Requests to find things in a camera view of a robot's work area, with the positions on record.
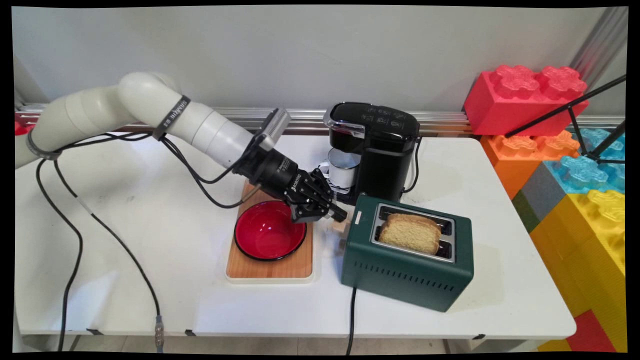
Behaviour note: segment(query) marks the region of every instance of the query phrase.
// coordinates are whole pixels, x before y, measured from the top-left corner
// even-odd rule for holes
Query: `power cord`
[[[116,235],[116,233],[113,232],[113,230],[111,230],[111,228],[109,226],[107,226],[107,224],[105,224],[102,220],[100,220],[100,218],[98,216],[96,216],[95,213],[93,213],[93,211],[91,211],[89,209],[89,207],[82,201],[82,199],[80,199],[78,197],[78,195],[76,194],[75,191],[73,191],[73,189],[71,189],[71,186],[69,186],[69,184],[67,183],[67,180],[65,179],[65,177],[62,175],[62,171],[60,171],[60,166],[58,166],[58,160],[53,161],[53,165],[56,168],[56,173],[58,173],[58,177],[60,178],[60,181],[62,182],[62,184],[65,186],[65,188],[67,188],[67,190],[69,191],[69,193],[78,201],[80,202],[80,204],[89,211],[91,217],[98,222],[98,224],[102,225],[103,228],[105,228],[107,231],[109,231],[109,233],[116,239],[118,240],[118,243],[120,243],[120,245],[122,245],[122,247],[124,248],[124,250],[129,254],[129,256],[131,257],[131,259],[133,260],[133,262],[136,264],[136,266],[138,267],[138,270],[140,271],[140,275],[142,275],[142,278],[145,280],[145,283],[147,284],[147,287],[149,288],[149,291],[151,292],[151,296],[154,299],[154,305],[156,306],[156,327],[157,325],[160,323],[162,324],[162,316],[160,315],[160,305],[158,303],[158,297],[156,296],[156,291],[154,290],[154,287],[151,285],[151,282],[149,281],[147,275],[145,274],[145,271],[142,269],[142,266],[140,265],[140,263],[138,262],[138,259],[136,259],[136,256],[131,252],[131,250],[129,250],[129,247],[124,243],[124,241],[122,241],[122,239],[120,239],[120,237],[118,235]],[[162,338],[161,340],[161,344],[158,345],[158,351],[162,352],[162,345],[164,344],[164,338]]]
[[[62,351],[62,345],[65,342],[65,329],[67,328],[67,298],[69,296],[69,289],[71,289],[71,284],[73,284],[74,279],[76,278],[76,274],[78,273],[78,267],[80,266],[80,259],[82,258],[83,241],[82,241],[82,235],[80,234],[78,229],[76,229],[76,227],[73,224],[71,224],[71,221],[67,219],[67,217],[60,211],[60,209],[58,209],[58,207],[53,203],[53,201],[49,197],[49,194],[47,194],[47,192],[44,190],[44,186],[42,186],[42,181],[40,180],[40,169],[42,168],[42,164],[44,164],[45,161],[46,160],[43,159],[41,162],[38,163],[38,167],[36,167],[36,181],[38,182],[40,191],[42,192],[42,195],[45,197],[45,199],[47,199],[47,202],[49,203],[49,205],[51,205],[53,210],[62,218],[62,220],[64,220],[67,223],[67,225],[69,225],[71,230],[73,230],[76,233],[76,235],[78,236],[78,242],[79,242],[78,256],[76,259],[76,264],[74,265],[74,271],[71,273],[71,277],[69,277],[69,280],[67,281],[67,286],[65,287],[65,292],[64,292],[64,295],[62,296],[62,325],[60,327],[60,340],[58,340],[58,351]]]
[[[88,145],[93,145],[93,144],[96,144],[96,143],[103,143],[103,142],[108,142],[108,141],[113,141],[113,140],[139,141],[139,140],[144,140],[144,139],[152,136],[152,134],[153,134],[153,132],[151,132],[151,131],[137,131],[137,132],[126,133],[126,134],[122,134],[122,135],[113,135],[113,134],[109,134],[109,133],[104,133],[104,134],[93,136],[93,137],[106,136],[107,138],[99,139],[99,140],[92,140],[92,141],[89,141],[89,142],[83,142],[84,140],[81,140],[80,142],[76,142],[76,143],[73,143],[73,144],[70,144],[70,145],[66,145],[66,146],[58,149],[57,151],[63,151],[63,150],[66,150],[66,149],[73,149],[73,148],[76,148],[76,147],[83,147],[83,146],[88,146]],[[207,198],[211,202],[213,202],[215,205],[217,205],[217,206],[219,206],[221,208],[229,209],[229,208],[234,208],[234,207],[242,204],[244,201],[246,201],[249,197],[251,197],[260,188],[259,186],[256,186],[252,192],[247,194],[243,199],[241,199],[239,202],[237,202],[235,204],[222,205],[219,202],[215,201],[215,199],[213,199],[209,195],[209,193],[206,191],[206,189],[202,186],[201,182],[204,182],[204,183],[207,183],[207,184],[213,184],[213,183],[218,182],[220,179],[222,179],[222,177],[227,175],[234,168],[235,165],[237,165],[241,160],[243,160],[245,155],[241,156],[236,162],[234,162],[234,164],[232,166],[230,166],[228,169],[226,169],[216,179],[206,180],[206,179],[203,179],[200,175],[198,175],[198,173],[195,172],[195,170],[193,170],[193,168],[191,167],[191,165],[189,165],[189,163],[186,160],[186,158],[184,157],[184,155],[182,155],[182,153],[180,152],[180,150],[178,149],[178,147],[174,143],[172,143],[167,138],[163,138],[162,139],[162,143],[165,144],[165,146],[167,146],[167,148],[187,167],[187,169],[189,170],[189,173],[191,173],[191,175],[193,176],[193,179],[196,181],[196,183],[198,184],[198,186],[200,187],[202,192],[207,196]],[[80,266],[80,260],[82,259],[83,238],[82,238],[82,234],[78,231],[78,229],[71,223],[71,221],[69,221],[69,219],[60,211],[60,209],[58,209],[58,207],[55,205],[55,203],[53,203],[53,201],[49,197],[49,194],[46,192],[46,190],[44,189],[44,186],[42,185],[42,180],[40,179],[40,169],[42,168],[42,164],[44,164],[45,161],[46,160],[43,159],[38,164],[38,166],[36,167],[36,181],[38,183],[38,186],[40,187],[40,191],[42,192],[42,195],[45,197],[45,199],[47,200],[47,202],[49,203],[51,208],[53,210],[55,210],[55,212],[65,221],[65,223],[67,223],[67,225],[76,233],[76,235],[78,236],[78,242],[79,242],[79,248],[78,248],[78,255],[77,255],[76,263],[74,265],[73,272],[72,272],[69,280],[67,281],[67,285],[65,287],[65,291],[64,291],[64,295],[63,295],[63,301],[62,301],[62,321],[61,321],[61,327],[60,327],[60,339],[58,341],[58,351],[62,351],[62,348],[63,348],[63,345],[64,345],[65,330],[67,328],[68,294],[69,294],[69,290],[71,289],[71,285],[73,284],[74,279],[76,278],[76,274],[77,274],[78,268]],[[69,193],[78,202],[80,202],[85,209],[87,209],[87,211],[91,214],[91,216],[102,227],[104,227],[107,231],[109,231],[109,233],[114,238],[116,238],[118,243],[120,243],[120,245],[127,251],[127,253],[131,257],[131,259],[134,261],[134,263],[138,267],[138,270],[140,271],[140,274],[144,278],[145,282],[147,283],[147,286],[149,287],[149,291],[151,292],[151,296],[154,299],[154,304],[156,306],[156,328],[155,328],[155,332],[156,332],[156,348],[157,348],[157,352],[159,352],[159,353],[163,352],[163,347],[164,347],[164,325],[162,323],[162,316],[160,314],[160,305],[159,305],[158,299],[156,297],[156,292],[154,291],[153,286],[151,285],[151,282],[147,278],[147,275],[145,274],[144,270],[142,269],[142,266],[140,265],[140,263],[138,262],[136,257],[133,255],[133,253],[129,250],[127,245],[122,241],[122,239],[120,239],[113,232],[113,230],[111,230],[111,228],[109,228],[100,218],[98,218],[92,211],[90,211],[89,208],[86,206],[86,204],[77,196],[77,194],[73,191],[73,189],[71,189],[71,187],[69,186],[69,184],[65,180],[64,176],[62,175],[62,172],[60,170],[60,167],[58,165],[58,161],[57,160],[54,161],[54,167],[56,169],[56,173],[58,174],[58,177],[60,178],[61,182],[64,184],[65,188],[69,191]]]
[[[418,173],[420,168],[418,167],[418,150],[420,149],[420,143],[422,142],[422,137],[418,138],[418,141],[416,141],[416,145],[415,145],[415,179],[413,179],[413,184],[409,187],[409,189],[403,189],[401,191],[401,193],[408,193],[411,190],[413,190],[413,188],[415,188],[415,184],[418,182]]]
[[[217,178],[215,178],[213,180],[205,180],[200,175],[198,175],[198,173],[196,173],[195,170],[193,170],[191,165],[189,165],[189,163],[187,162],[187,159],[184,157],[184,155],[182,155],[182,153],[180,152],[178,147],[173,142],[171,142],[171,140],[169,140],[167,138],[162,138],[161,141],[164,144],[164,146],[166,146],[166,148],[169,149],[169,151],[171,151],[171,153],[173,155],[175,155],[175,157],[178,158],[178,160],[180,160],[180,162],[182,162],[184,164],[184,166],[187,167],[187,169],[191,173],[191,176],[195,180],[196,184],[202,190],[202,193],[211,202],[213,202],[217,207],[223,208],[223,209],[232,209],[232,208],[234,208],[236,206],[240,206],[248,198],[248,197],[245,197],[243,199],[240,199],[240,201],[235,202],[235,203],[233,203],[231,205],[220,204],[218,201],[216,201],[216,199],[211,197],[211,194],[209,194],[209,192],[204,188],[204,186],[202,186],[202,183],[207,183],[207,184],[217,183],[220,179],[222,179],[222,177],[227,175],[234,168],[235,165],[237,165],[241,160],[244,159],[244,155],[241,156],[240,158],[238,158],[238,160],[236,160],[231,166],[228,167],[228,169],[226,169],[224,172],[222,172],[222,174],[220,174]]]
[[[349,345],[347,345],[347,356],[351,354],[351,345],[353,344],[353,323],[356,305],[356,288],[351,292],[351,316],[349,317]]]

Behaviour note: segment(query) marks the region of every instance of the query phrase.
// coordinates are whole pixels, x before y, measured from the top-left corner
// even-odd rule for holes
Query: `black coffee maker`
[[[362,102],[341,102],[324,114],[331,146],[359,154],[355,183],[337,199],[355,205],[358,196],[398,201],[419,134],[415,117],[403,111]]]

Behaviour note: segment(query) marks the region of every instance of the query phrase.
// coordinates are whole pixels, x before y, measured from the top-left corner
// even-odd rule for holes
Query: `robotic arm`
[[[225,168],[249,179],[270,196],[291,207],[293,222],[313,222],[332,217],[341,222],[347,213],[335,205],[331,188],[322,173],[308,173],[273,148],[290,121],[276,109],[258,133],[229,121],[212,108],[185,101],[180,88],[165,75],[133,72],[117,86],[83,90],[56,99],[47,106],[31,130],[38,149],[54,152],[61,147],[136,121],[166,130],[204,152]],[[28,147],[27,135],[15,137],[15,168],[38,158]]]

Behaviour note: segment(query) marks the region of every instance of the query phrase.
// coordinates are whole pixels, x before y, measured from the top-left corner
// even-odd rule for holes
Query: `green toaster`
[[[435,255],[378,241],[389,214],[427,217],[442,231]],[[471,220],[364,194],[351,219],[341,283],[437,311],[447,311],[474,276]]]

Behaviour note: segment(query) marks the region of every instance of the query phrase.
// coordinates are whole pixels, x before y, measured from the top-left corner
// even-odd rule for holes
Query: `bread slice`
[[[440,246],[440,226],[418,215],[390,214],[382,225],[378,241],[435,255]]]

